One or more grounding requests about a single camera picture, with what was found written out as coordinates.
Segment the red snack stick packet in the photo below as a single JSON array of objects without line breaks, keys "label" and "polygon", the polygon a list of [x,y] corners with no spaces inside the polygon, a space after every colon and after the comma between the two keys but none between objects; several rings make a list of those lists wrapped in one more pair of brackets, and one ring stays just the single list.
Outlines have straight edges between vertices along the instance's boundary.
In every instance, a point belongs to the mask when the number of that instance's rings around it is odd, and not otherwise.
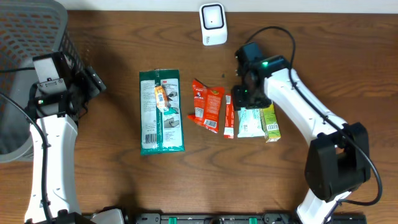
[{"label": "red snack stick packet", "polygon": [[224,137],[228,139],[234,138],[234,107],[231,95],[226,96],[226,115],[224,124]]}]

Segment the red chips bag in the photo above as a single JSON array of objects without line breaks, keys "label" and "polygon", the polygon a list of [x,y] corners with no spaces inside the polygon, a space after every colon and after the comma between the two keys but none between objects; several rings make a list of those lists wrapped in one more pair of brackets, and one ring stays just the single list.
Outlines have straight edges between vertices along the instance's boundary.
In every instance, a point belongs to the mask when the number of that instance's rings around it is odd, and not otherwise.
[{"label": "red chips bag", "polygon": [[218,133],[224,88],[220,86],[208,87],[197,79],[194,79],[192,88],[195,112],[189,114],[187,118],[199,126]]}]

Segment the light blue snack packet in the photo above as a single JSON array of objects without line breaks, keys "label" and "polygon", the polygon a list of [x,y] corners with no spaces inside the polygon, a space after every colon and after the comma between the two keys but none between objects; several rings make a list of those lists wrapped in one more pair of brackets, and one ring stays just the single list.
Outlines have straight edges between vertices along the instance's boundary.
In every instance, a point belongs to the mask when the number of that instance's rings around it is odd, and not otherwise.
[{"label": "light blue snack packet", "polygon": [[241,108],[238,111],[238,138],[264,137],[259,109]]}]

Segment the green yellow juice carton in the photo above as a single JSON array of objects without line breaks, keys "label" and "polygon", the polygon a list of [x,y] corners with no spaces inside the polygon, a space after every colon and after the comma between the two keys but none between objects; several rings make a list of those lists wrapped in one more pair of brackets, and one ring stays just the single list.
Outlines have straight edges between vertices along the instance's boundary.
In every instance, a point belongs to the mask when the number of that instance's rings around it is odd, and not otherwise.
[{"label": "green yellow juice carton", "polygon": [[281,138],[279,125],[276,119],[274,104],[260,109],[262,129],[266,142],[276,142]]}]

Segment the orange snack box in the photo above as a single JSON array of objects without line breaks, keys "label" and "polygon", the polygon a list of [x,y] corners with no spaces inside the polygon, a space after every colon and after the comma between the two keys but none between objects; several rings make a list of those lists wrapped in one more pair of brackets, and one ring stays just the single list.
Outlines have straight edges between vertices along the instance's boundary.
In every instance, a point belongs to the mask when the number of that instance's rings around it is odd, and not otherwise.
[{"label": "orange snack box", "polygon": [[162,113],[168,112],[169,110],[168,99],[162,85],[157,85],[154,88],[154,92],[155,92],[155,100],[158,110]]}]

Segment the green snack bag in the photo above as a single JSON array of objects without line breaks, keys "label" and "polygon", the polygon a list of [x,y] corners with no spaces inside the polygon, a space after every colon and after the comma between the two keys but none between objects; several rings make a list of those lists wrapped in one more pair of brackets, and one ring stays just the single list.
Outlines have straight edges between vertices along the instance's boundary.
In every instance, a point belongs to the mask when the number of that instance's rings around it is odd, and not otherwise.
[{"label": "green snack bag", "polygon": [[[169,110],[160,112],[154,88],[162,85]],[[139,73],[141,110],[141,155],[182,152],[185,150],[178,70],[157,69]]]}]

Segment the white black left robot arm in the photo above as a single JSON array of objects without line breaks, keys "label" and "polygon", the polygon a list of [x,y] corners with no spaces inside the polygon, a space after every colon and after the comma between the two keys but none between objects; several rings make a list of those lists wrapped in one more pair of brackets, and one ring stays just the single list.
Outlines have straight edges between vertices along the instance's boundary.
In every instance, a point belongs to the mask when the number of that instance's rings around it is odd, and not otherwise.
[{"label": "white black left robot arm", "polygon": [[75,186],[78,120],[87,103],[106,89],[91,67],[79,69],[66,52],[36,56],[38,82],[25,108],[33,140],[33,180],[25,223],[125,223],[120,208],[85,216]]}]

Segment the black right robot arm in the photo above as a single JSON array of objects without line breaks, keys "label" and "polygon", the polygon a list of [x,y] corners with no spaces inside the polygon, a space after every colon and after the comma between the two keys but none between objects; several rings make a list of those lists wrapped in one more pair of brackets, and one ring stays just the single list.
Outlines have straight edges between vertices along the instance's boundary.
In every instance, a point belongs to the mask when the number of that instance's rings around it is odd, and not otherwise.
[{"label": "black right robot arm", "polygon": [[336,215],[344,199],[371,175],[369,139],[361,123],[348,124],[331,112],[302,83],[281,55],[266,57],[255,42],[235,57],[242,83],[233,87],[236,111],[277,105],[305,138],[309,149],[305,180],[309,190],[289,223],[366,223],[364,215]]}]

